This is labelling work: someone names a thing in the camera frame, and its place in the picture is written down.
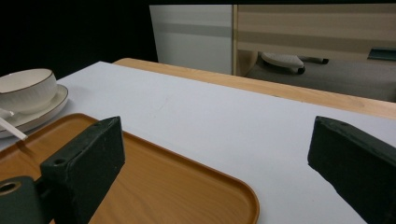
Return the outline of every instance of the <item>white table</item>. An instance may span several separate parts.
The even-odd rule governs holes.
[[[258,223],[364,223],[307,164],[316,116],[340,119],[396,146],[396,119],[96,63],[58,80],[69,89],[54,119],[120,116],[124,131],[249,184]],[[0,148],[16,139],[0,139]]]

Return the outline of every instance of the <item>white plate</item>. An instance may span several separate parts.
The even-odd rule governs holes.
[[[29,131],[57,115],[66,105],[67,95],[68,89],[63,85],[58,85],[58,91],[47,108],[33,114],[15,114],[7,118],[6,121],[17,127],[21,132]],[[0,127],[0,138],[12,135],[12,133]]]

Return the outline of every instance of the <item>cabinet door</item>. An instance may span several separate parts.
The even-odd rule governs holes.
[[[237,49],[361,62],[396,49],[396,4],[239,5],[235,16]]]

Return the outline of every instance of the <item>bowl rim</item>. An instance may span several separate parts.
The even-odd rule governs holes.
[[[14,90],[14,91],[0,91],[0,95],[5,95],[5,94],[12,93],[12,92],[15,92],[15,91],[22,91],[22,90],[31,88],[31,87],[33,87],[33,86],[35,86],[35,85],[38,85],[38,84],[44,82],[45,80],[47,80],[47,79],[49,79],[50,77],[52,77],[52,75],[54,75],[52,69],[49,69],[49,68],[32,68],[32,69],[26,69],[26,70],[21,70],[21,71],[9,73],[9,74],[7,74],[7,75],[5,75],[5,76],[2,76],[2,77],[8,77],[8,76],[11,76],[12,74],[22,73],[22,72],[27,72],[27,71],[32,71],[32,70],[47,70],[47,71],[50,71],[50,73],[49,73],[49,75],[48,75],[46,78],[44,78],[44,79],[38,81],[38,82],[35,83],[35,84],[29,85],[29,86],[26,86],[26,87],[23,87],[23,88],[16,89],[16,90]]]

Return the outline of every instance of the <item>wooden tray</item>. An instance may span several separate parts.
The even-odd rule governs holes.
[[[0,180],[40,176],[39,164],[96,119],[63,117],[0,152]],[[126,162],[90,223],[256,223],[245,183],[124,133]]]

